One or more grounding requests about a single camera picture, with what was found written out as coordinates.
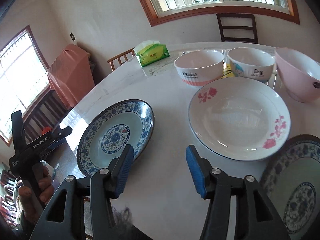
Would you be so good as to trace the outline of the large blue patterned plate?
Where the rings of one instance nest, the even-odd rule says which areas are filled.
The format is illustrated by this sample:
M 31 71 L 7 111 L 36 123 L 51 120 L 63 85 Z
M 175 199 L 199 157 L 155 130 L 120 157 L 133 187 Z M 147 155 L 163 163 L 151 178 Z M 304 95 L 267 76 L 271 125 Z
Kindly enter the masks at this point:
M 291 239 L 319 239 L 319 138 L 292 137 L 274 154 L 260 185 Z

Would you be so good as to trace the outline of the small blue patterned plate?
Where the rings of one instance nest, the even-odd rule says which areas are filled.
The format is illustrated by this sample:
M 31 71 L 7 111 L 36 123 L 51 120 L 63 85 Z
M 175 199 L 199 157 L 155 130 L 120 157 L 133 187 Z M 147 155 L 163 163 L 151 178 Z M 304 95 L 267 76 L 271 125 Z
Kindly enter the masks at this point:
M 138 99 L 115 103 L 99 113 L 85 129 L 76 153 L 78 168 L 87 177 L 108 167 L 124 147 L 133 147 L 136 160 L 146 148 L 155 124 L 151 106 Z

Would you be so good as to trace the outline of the pink bowl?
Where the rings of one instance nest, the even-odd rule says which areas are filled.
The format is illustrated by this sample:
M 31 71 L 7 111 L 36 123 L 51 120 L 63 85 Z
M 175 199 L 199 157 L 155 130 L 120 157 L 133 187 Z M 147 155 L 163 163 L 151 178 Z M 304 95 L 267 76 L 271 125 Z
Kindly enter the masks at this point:
M 298 102 L 319 99 L 319 63 L 300 51 L 275 49 L 278 74 L 288 94 Z

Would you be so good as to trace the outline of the white plate pink flowers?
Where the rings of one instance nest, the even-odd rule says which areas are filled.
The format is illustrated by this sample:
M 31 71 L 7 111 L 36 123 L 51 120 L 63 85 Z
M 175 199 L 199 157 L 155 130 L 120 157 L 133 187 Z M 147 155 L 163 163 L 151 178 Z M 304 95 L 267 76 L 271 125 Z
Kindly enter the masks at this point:
M 274 155 L 291 129 L 289 109 L 280 95 L 244 77 L 215 80 L 193 96 L 189 125 L 207 149 L 237 161 Z

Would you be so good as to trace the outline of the light wooden chair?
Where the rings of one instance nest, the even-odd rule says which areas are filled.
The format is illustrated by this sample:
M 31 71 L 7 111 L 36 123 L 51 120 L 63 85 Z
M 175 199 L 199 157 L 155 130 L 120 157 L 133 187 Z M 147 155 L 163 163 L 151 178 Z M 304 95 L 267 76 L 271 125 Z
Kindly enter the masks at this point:
M 111 71 L 115 71 L 117 67 L 120 67 L 125 62 L 129 61 L 129 59 L 135 57 L 135 51 L 133 48 L 122 52 L 112 58 L 110 58 L 107 62 L 110 65 Z

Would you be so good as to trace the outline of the green tissue pack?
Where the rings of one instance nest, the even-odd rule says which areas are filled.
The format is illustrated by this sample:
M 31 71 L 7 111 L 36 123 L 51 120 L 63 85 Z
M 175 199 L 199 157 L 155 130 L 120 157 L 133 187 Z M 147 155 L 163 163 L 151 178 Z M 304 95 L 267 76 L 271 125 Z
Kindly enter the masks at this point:
M 159 40 L 143 41 L 133 49 L 142 67 L 170 56 L 167 46 Z

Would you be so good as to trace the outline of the side wood-framed window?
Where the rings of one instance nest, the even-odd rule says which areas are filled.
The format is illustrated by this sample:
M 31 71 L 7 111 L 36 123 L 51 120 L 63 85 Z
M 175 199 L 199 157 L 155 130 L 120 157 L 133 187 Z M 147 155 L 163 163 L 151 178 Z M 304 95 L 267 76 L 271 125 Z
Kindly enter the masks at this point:
M 1 49 L 1 139 L 12 142 L 11 114 L 23 114 L 48 86 L 48 64 L 26 26 Z

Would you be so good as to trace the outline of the dark wooden chair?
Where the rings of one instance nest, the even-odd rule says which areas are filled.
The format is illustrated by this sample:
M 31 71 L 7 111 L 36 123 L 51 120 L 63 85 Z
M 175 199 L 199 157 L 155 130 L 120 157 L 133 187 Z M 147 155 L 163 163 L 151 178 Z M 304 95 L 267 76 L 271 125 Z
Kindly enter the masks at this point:
M 255 16 L 253 14 L 241 14 L 241 13 L 219 13 L 217 16 L 217 22 L 220 31 L 220 38 L 222 42 L 244 42 L 258 44 L 258 32 Z M 250 25 L 232 25 L 224 24 L 225 20 L 241 19 L 250 20 Z M 225 36 L 225 30 L 236 30 L 236 31 L 250 31 L 253 37 L 228 37 Z

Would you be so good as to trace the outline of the white bowl dog print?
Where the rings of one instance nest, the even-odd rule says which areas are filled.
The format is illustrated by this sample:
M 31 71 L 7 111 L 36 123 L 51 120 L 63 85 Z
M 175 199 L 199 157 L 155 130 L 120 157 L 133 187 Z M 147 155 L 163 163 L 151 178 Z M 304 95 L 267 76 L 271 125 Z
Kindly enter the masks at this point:
M 266 83 L 273 73 L 275 59 L 262 50 L 247 47 L 234 48 L 227 53 L 227 57 L 236 77 Z

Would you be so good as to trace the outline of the white bowl rabbit print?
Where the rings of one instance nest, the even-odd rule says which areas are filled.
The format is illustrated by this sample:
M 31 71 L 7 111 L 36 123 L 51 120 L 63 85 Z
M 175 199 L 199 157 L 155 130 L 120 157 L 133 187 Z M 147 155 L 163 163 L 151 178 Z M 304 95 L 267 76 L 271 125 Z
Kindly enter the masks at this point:
M 222 77 L 223 60 L 224 56 L 219 51 L 196 50 L 179 56 L 174 66 L 184 83 L 203 87 Z

